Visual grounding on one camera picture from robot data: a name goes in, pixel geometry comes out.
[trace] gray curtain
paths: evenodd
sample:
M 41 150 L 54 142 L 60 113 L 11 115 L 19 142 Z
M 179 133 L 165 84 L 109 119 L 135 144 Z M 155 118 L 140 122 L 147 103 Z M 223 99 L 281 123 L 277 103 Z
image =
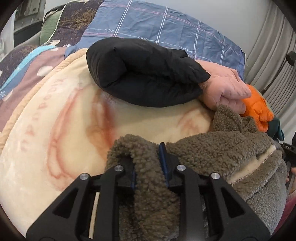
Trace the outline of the gray curtain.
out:
M 285 142 L 291 142 L 296 131 L 296 67 L 285 62 L 285 56 L 291 50 L 296 51 L 296 34 L 280 9 L 270 1 L 261 33 L 246 60 L 244 79 L 261 91 L 285 63 L 264 94 L 281 121 Z

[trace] dark green garment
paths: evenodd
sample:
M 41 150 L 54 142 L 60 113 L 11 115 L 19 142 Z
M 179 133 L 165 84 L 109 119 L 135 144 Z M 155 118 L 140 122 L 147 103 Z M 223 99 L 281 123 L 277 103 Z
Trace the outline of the dark green garment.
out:
M 268 122 L 268 130 L 266 132 L 273 140 L 284 141 L 285 135 L 281 130 L 281 122 L 276 116 L 272 121 Z

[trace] silver screw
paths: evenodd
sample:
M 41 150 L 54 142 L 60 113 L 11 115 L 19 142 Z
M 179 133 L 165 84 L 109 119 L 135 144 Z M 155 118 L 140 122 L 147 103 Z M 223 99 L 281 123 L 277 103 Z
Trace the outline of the silver screw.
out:
M 213 172 L 213 173 L 211 174 L 211 177 L 212 177 L 213 179 L 215 179 L 215 180 L 218 180 L 218 179 L 220 178 L 220 175 L 219 175 L 219 173 Z
M 87 174 L 87 173 L 82 173 L 81 175 L 80 175 L 80 179 L 81 180 L 87 180 L 89 178 L 89 175 Z
M 185 171 L 186 170 L 186 166 L 184 166 L 184 165 L 177 165 L 177 170 L 178 171 Z
M 116 172 L 122 172 L 122 171 L 123 171 L 123 166 L 121 166 L 121 165 L 117 165 L 117 166 L 114 167 L 114 170 L 115 170 Z

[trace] black puffer garment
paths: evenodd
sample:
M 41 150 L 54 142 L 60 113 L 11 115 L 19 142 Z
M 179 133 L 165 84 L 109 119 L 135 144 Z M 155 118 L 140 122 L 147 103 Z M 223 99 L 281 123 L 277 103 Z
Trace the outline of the black puffer garment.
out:
M 96 84 L 131 104 L 166 107 L 197 98 L 210 74 L 184 50 L 141 39 L 105 38 L 86 53 Z

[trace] brown sherpa fabric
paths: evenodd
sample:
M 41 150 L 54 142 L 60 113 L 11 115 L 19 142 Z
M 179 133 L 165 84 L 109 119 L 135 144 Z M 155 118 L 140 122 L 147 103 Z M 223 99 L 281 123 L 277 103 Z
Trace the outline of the brown sherpa fabric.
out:
M 202 175 L 218 172 L 229 180 L 254 157 L 265 153 L 273 140 L 258 132 L 254 119 L 241 118 L 230 108 L 219 106 L 214 131 L 167 143 L 167 151 Z M 133 199 L 120 204 L 120 240 L 171 240 L 178 235 L 179 198 L 165 185 L 158 145 L 141 137 L 126 135 L 115 141 L 107 168 L 120 156 L 130 155 L 137 173 Z M 233 188 L 272 233 L 284 210 L 286 165 L 280 150 L 274 151 L 254 172 L 233 183 Z

